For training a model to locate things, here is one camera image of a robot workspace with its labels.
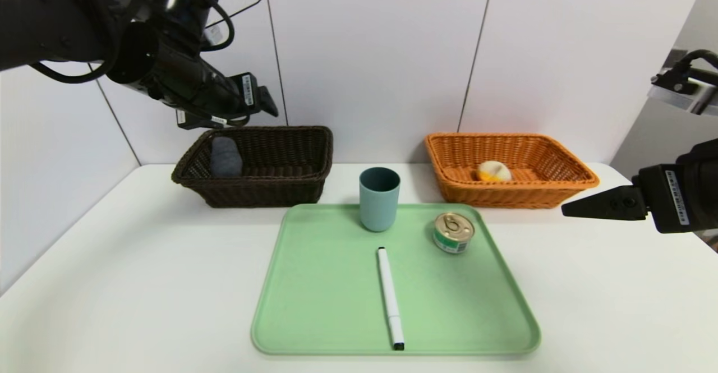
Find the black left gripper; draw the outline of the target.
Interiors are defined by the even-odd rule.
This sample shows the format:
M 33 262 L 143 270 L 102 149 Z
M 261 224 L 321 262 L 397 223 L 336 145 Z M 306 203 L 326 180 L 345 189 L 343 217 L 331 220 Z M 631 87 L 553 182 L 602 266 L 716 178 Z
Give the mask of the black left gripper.
M 247 123 L 251 115 L 266 112 L 279 117 L 278 107 L 266 86 L 259 86 L 259 98 L 256 93 L 256 78 L 250 72 L 228 77 L 208 64 L 202 58 L 205 84 L 201 89 L 197 106 L 207 115 L 199 118 L 199 123 L 219 123 L 222 118 L 227 123 Z

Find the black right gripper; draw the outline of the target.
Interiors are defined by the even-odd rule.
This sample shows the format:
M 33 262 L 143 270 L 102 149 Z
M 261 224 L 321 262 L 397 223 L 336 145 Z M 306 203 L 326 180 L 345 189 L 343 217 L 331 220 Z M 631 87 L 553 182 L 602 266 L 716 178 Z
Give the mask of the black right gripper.
M 717 140 L 692 147 L 673 164 L 640 169 L 634 186 L 613 187 L 561 206 L 565 217 L 645 220 L 661 233 L 717 227 Z

